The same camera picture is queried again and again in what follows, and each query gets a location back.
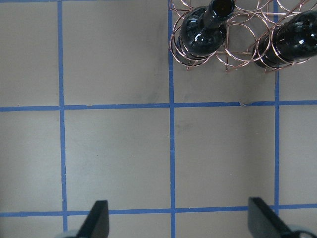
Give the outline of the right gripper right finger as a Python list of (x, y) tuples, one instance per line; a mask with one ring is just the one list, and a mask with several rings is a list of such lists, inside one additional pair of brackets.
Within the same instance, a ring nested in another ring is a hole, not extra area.
[(297, 237), (260, 197), (248, 199), (248, 229), (253, 238)]

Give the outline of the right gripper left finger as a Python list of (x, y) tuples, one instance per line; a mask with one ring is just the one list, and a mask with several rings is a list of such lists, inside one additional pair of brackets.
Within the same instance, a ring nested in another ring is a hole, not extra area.
[(83, 225), (76, 234), (77, 238), (107, 238), (109, 235), (109, 213), (107, 200), (94, 203)]

